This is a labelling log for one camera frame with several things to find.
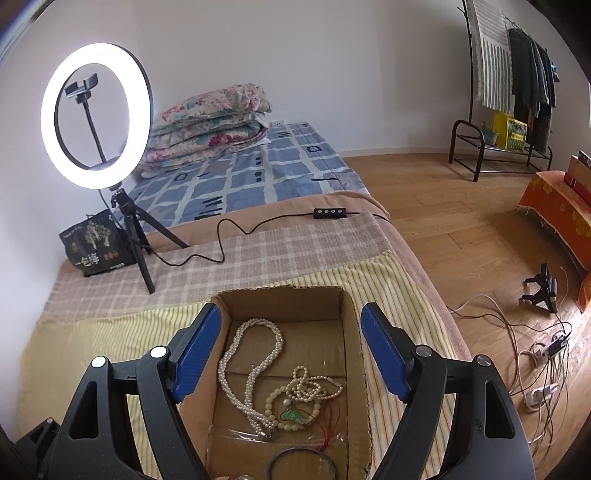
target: orange cloth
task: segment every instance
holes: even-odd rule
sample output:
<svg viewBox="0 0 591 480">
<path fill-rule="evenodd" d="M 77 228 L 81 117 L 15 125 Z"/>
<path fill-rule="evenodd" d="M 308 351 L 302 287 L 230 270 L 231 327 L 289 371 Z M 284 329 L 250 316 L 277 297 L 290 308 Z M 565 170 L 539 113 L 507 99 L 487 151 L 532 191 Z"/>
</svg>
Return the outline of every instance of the orange cloth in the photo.
<svg viewBox="0 0 591 480">
<path fill-rule="evenodd" d="M 591 272 L 591 207 L 564 182 L 564 172 L 541 171 L 534 175 L 519 201 L 533 208 L 562 238 L 581 266 Z M 591 304 L 591 273 L 583 280 L 579 305 Z"/>
</svg>

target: floral quilt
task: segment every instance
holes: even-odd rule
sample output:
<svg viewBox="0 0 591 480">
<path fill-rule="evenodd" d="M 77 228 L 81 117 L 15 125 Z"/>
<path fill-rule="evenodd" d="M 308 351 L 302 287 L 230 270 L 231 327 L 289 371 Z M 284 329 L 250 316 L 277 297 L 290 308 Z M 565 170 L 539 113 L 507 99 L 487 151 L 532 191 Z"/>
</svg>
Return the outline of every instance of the floral quilt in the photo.
<svg viewBox="0 0 591 480">
<path fill-rule="evenodd" d="M 139 166 L 166 170 L 248 148 L 267 135 L 266 112 L 265 91 L 252 83 L 191 97 L 156 116 Z"/>
</svg>

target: screw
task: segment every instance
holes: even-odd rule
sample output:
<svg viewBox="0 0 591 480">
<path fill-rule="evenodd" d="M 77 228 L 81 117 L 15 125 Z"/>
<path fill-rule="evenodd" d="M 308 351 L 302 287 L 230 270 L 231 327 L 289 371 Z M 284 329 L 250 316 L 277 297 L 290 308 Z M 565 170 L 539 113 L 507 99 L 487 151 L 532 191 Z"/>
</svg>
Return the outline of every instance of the screw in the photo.
<svg viewBox="0 0 591 480">
<path fill-rule="evenodd" d="M 162 358 L 164 355 L 166 355 L 166 352 L 167 350 L 165 346 L 155 346 L 150 350 L 150 356 L 152 358 Z"/>
<path fill-rule="evenodd" d="M 431 349 L 427 345 L 419 345 L 415 350 L 418 356 L 431 356 Z"/>
<path fill-rule="evenodd" d="M 488 358 L 486 355 L 478 355 L 476 357 L 476 361 L 479 365 L 482 365 L 483 367 L 489 367 L 492 365 L 492 360 Z"/>
<path fill-rule="evenodd" d="M 95 368 L 100 368 L 105 363 L 107 363 L 107 359 L 104 356 L 98 356 L 90 364 Z"/>
</svg>

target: metal shoe rack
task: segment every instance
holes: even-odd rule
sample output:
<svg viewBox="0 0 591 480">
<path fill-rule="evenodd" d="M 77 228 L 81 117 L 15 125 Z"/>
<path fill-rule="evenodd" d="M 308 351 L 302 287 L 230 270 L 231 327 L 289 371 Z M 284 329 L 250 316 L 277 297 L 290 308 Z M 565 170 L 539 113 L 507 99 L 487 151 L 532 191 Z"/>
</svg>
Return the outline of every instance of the metal shoe rack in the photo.
<svg viewBox="0 0 591 480">
<path fill-rule="evenodd" d="M 482 134 L 482 130 L 475 124 L 472 123 L 472 114 L 474 111 L 474 52 L 472 51 L 472 32 L 470 31 L 470 23 L 468 21 L 468 14 L 466 8 L 466 0 L 462 0 L 463 9 L 457 7 L 457 9 L 462 12 L 464 17 L 466 18 L 466 28 L 468 30 L 468 45 L 470 46 L 470 114 L 468 115 L 468 120 L 457 120 L 453 124 L 452 128 L 452 143 L 449 148 L 449 163 L 452 164 L 454 161 L 458 162 L 462 167 L 470 170 L 474 174 L 473 181 L 478 181 L 478 178 L 481 173 L 512 173 L 512 174 L 526 174 L 531 175 L 535 171 L 541 171 L 538 167 L 533 165 L 531 162 L 532 158 L 540 158 L 542 160 L 546 160 L 548 162 L 548 166 L 546 170 L 549 170 L 552 165 L 552 149 L 548 147 L 548 151 L 550 152 L 549 155 L 545 155 L 543 153 L 538 152 L 534 149 L 532 145 L 529 145 L 528 148 L 523 151 L 515 151 L 515 150 L 507 150 L 506 148 L 497 147 L 495 145 L 487 145 L 484 140 L 484 135 Z M 460 125 L 466 125 L 467 127 L 474 130 L 474 135 L 465 135 L 457 133 L 457 128 Z M 458 158 L 456 157 L 456 140 L 460 139 L 473 147 L 478 149 L 478 156 L 476 158 Z M 527 157 L 525 162 L 520 160 L 501 160 L 499 158 L 485 158 L 485 152 L 491 151 L 496 154 L 503 153 L 503 154 L 510 154 L 510 155 L 520 155 L 522 157 Z M 475 167 L 472 168 L 470 165 L 466 164 L 465 162 L 471 161 L 476 162 Z M 513 163 L 523 165 L 526 168 L 526 171 L 515 171 L 515 170 L 482 170 L 482 163 L 483 161 L 487 162 L 498 162 L 498 163 Z"/>
</svg>

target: charger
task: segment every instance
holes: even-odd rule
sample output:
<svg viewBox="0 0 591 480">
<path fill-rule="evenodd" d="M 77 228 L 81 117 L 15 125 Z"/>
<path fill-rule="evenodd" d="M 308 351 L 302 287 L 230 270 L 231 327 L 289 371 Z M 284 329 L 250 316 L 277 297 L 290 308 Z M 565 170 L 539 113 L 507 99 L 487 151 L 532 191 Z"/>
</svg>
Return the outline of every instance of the charger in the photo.
<svg viewBox="0 0 591 480">
<path fill-rule="evenodd" d="M 550 403 L 552 395 L 558 391 L 558 384 L 552 383 L 545 387 L 535 388 L 525 395 L 525 405 L 532 411 L 537 411 L 544 403 Z"/>
</svg>

